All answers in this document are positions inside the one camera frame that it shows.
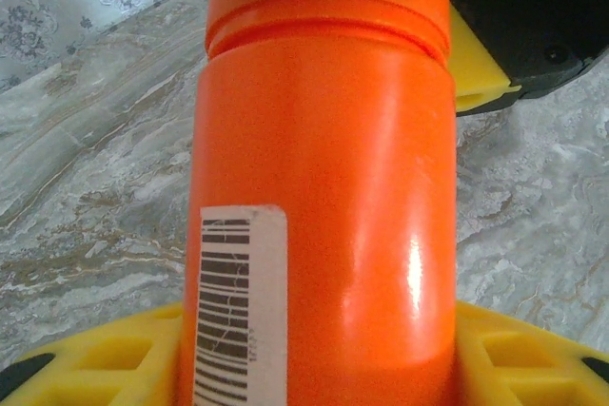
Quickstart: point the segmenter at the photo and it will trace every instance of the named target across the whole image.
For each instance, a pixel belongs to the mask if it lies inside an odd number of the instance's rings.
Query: white sticker
[[[201,216],[193,404],[285,406],[285,213],[222,206]]]

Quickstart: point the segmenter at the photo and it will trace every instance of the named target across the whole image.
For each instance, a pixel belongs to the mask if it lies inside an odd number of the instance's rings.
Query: orange bottle
[[[179,405],[455,396],[448,0],[210,0]]]

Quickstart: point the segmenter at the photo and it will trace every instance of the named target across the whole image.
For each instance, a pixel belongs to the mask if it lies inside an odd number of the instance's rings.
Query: barcode
[[[197,405],[247,404],[249,227],[243,219],[203,220]]]
[[[201,219],[193,404],[286,405],[285,213],[206,207]]]

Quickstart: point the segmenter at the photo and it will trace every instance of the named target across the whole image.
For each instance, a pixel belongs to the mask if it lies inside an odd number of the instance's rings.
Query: marble floor
[[[179,300],[206,0],[0,96],[0,368]],[[609,351],[609,60],[459,120],[458,296]]]

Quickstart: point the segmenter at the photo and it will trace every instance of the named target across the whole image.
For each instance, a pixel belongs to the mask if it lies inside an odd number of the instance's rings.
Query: orange plastic cylinder
[[[448,6],[210,0],[180,406],[192,404],[201,209],[259,204],[287,218],[286,404],[453,404]]]

